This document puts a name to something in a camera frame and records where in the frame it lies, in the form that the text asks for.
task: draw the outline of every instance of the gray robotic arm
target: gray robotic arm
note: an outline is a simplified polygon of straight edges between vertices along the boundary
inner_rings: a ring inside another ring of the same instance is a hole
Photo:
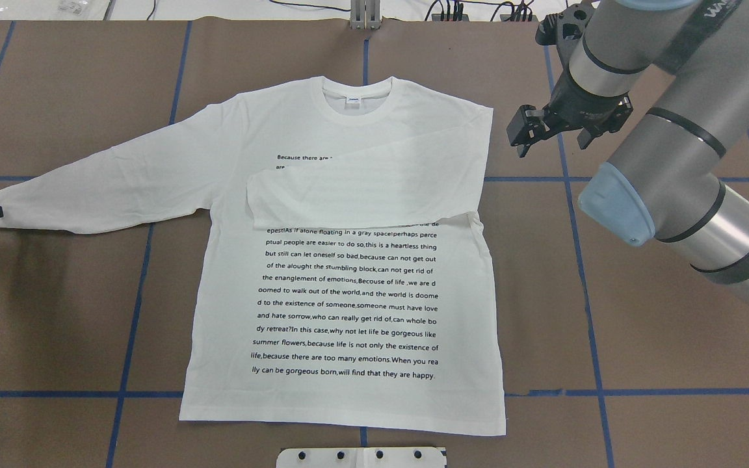
[[[630,245],[667,243],[749,303],[749,201],[710,173],[749,128],[749,0],[603,0],[596,14],[574,5],[543,21],[537,41],[556,41],[564,71],[547,106],[520,107],[508,126],[520,156],[574,129],[585,148],[620,129],[649,65],[676,76],[580,207]]]

